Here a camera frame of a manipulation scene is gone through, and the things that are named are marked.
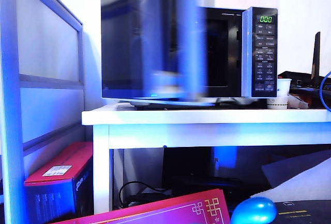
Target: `blue ball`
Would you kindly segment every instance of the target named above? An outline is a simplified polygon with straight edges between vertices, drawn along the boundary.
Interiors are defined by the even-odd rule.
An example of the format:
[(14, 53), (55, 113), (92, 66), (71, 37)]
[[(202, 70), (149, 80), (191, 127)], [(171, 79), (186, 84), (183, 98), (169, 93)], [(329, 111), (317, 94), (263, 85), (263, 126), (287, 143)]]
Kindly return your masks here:
[(231, 224), (268, 224), (277, 215), (272, 200), (265, 197), (253, 197), (241, 202), (233, 211)]

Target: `product label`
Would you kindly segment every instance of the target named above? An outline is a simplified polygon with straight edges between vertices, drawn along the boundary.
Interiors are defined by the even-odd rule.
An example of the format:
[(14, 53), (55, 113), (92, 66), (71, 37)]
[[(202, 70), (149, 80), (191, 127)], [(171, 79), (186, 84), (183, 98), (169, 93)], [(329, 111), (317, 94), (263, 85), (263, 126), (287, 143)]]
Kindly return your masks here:
[(72, 166), (53, 166), (42, 176), (62, 176), (64, 175)]

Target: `white cup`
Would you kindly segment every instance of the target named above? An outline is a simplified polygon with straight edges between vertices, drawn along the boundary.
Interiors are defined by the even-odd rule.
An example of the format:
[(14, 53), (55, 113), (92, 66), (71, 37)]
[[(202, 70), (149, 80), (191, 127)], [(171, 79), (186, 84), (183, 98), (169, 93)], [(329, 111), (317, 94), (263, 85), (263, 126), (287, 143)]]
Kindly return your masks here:
[(277, 97), (267, 99), (268, 109), (287, 109), (291, 79), (277, 79)]
[(289, 78), (277, 79), (277, 96), (287, 96), (289, 94), (291, 80)]

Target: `microwave control panel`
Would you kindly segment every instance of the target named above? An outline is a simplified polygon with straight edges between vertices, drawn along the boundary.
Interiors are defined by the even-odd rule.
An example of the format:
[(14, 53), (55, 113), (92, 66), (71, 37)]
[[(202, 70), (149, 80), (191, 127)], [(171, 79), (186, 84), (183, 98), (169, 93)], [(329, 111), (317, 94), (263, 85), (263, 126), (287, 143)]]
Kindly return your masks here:
[(243, 12), (242, 95), (277, 96), (277, 9)]

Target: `cardboard box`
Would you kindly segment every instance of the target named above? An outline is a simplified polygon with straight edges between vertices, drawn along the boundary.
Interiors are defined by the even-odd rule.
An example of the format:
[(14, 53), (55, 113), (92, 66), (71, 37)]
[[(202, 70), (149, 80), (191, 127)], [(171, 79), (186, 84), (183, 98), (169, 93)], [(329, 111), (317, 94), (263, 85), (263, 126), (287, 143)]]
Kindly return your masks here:
[(93, 144), (73, 142), (24, 183), (29, 223), (93, 214)]
[(66, 220), (58, 224), (229, 224), (223, 191), (212, 189), (186, 196), (123, 208), (102, 214)]

